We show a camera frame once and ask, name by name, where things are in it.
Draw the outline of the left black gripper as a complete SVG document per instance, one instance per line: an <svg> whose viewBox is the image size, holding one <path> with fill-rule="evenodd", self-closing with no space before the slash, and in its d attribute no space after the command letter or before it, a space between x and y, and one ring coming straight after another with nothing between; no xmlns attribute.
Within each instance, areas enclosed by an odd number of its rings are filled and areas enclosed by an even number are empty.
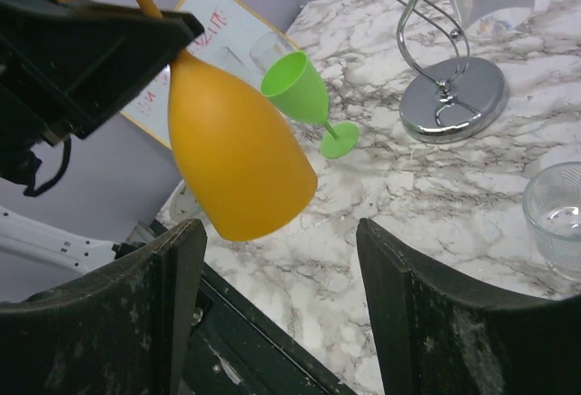
<svg viewBox="0 0 581 395"><path fill-rule="evenodd" d="M85 138L135 98L204 28L189 13L160 18L86 0L1 0L1 177L38 186L39 143L61 144L57 185Z"/></svg>

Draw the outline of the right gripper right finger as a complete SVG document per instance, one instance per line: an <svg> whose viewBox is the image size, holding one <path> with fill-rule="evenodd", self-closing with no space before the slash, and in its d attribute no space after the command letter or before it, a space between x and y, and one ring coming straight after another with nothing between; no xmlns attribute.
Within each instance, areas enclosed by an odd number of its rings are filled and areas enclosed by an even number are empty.
<svg viewBox="0 0 581 395"><path fill-rule="evenodd" d="M580 300L476 280L359 222L359 265L388 394L577 394Z"/></svg>

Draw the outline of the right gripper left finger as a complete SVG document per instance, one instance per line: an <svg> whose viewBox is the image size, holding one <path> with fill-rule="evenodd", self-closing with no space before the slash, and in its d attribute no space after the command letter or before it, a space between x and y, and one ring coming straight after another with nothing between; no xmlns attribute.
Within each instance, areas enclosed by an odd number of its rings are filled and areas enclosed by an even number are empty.
<svg viewBox="0 0 581 395"><path fill-rule="evenodd" d="M74 281L1 305L4 394L175 394L207 234L186 220Z"/></svg>

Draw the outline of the orange plastic wine glass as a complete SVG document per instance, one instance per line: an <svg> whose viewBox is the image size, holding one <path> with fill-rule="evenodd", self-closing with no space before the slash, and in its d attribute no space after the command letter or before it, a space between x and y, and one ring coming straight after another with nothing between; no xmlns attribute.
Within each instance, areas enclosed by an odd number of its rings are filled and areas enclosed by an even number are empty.
<svg viewBox="0 0 581 395"><path fill-rule="evenodd" d="M172 150L187 188L223 239L266 236L308 206L317 174L259 91L186 44L153 72L123 115Z"/></svg>

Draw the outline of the green plastic wine glass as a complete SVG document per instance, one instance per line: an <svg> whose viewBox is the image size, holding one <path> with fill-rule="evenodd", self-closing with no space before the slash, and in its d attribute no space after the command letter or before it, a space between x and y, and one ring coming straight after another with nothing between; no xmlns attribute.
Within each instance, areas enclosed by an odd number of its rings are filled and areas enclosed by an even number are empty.
<svg viewBox="0 0 581 395"><path fill-rule="evenodd" d="M261 80L261 93L290 119L325 128L320 142L320 153L325 158L340 158L357 144L356 124L349 121L330 124L327 86L302 51L284 55L268 69Z"/></svg>

